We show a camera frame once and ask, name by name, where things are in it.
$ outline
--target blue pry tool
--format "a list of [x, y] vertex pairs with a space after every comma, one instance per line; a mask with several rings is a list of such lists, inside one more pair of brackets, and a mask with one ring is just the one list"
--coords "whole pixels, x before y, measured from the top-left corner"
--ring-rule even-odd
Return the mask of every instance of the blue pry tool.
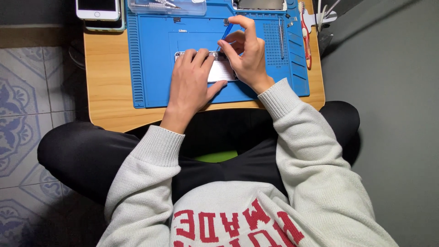
[[223, 35], [223, 37], [221, 38], [222, 40], [224, 40], [224, 39], [227, 37], [227, 35], [229, 35], [230, 30], [232, 30], [232, 27], [233, 27], [233, 24], [232, 24], [232, 23], [230, 23], [230, 24], [227, 26], [226, 31], [224, 32], [224, 35]]

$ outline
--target wooden desk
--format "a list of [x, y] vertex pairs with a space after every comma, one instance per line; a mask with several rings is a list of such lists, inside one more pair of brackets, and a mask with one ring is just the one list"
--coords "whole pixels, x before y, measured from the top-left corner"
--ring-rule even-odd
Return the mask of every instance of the wooden desk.
[[[312, 1], [305, 0], [309, 13]], [[313, 64], [308, 70], [308, 97], [301, 99], [316, 109], [325, 103], [322, 70], [315, 27], [310, 34]], [[165, 108], [135, 109], [131, 91], [128, 38], [121, 34], [84, 34], [87, 89], [90, 120], [109, 131], [126, 132], [160, 121]], [[208, 105], [205, 110], [229, 108], [263, 108], [260, 101], [234, 102]]]

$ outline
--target white sweater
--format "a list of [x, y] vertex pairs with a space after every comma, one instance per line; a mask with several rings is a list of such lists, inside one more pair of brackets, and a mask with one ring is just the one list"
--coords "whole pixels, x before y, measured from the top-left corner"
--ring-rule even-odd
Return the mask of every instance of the white sweater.
[[184, 135], [150, 126], [111, 185], [110, 224], [98, 246], [397, 246], [375, 222], [361, 178], [323, 116], [287, 79], [258, 97], [279, 134], [276, 163], [289, 200], [271, 184], [232, 181], [197, 187], [173, 205]]

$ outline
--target smartphone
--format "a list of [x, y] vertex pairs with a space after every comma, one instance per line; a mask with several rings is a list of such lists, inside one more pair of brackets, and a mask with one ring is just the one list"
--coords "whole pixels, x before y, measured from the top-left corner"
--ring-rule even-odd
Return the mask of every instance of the smartphone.
[[[177, 58], [183, 54], [184, 51], [176, 52], [175, 60], [177, 60]], [[221, 53], [219, 51], [210, 51], [209, 55], [213, 56], [214, 60], [213, 60], [212, 68], [210, 69], [209, 72], [209, 76], [207, 78], [208, 83], [217, 82], [219, 80], [227, 80], [227, 81], [238, 80], [235, 71], [232, 69], [232, 66], [230, 65], [229, 58], [227, 58], [227, 56], [224, 53]]]
[[104, 32], [123, 32], [126, 28], [125, 23], [125, 4], [120, 3], [120, 17], [115, 22], [106, 21], [84, 21], [85, 28], [90, 31], [104, 31]]
[[116, 21], [120, 17], [119, 0], [76, 0], [76, 16], [83, 20]]

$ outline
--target knit sweater cuff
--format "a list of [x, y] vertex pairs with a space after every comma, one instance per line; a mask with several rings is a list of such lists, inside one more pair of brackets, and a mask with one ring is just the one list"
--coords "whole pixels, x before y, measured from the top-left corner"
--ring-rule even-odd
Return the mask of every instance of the knit sweater cuff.
[[287, 78], [258, 95], [273, 120], [280, 119], [302, 102], [288, 84]]
[[175, 167], [183, 139], [183, 134], [151, 125], [131, 155], [156, 166]]

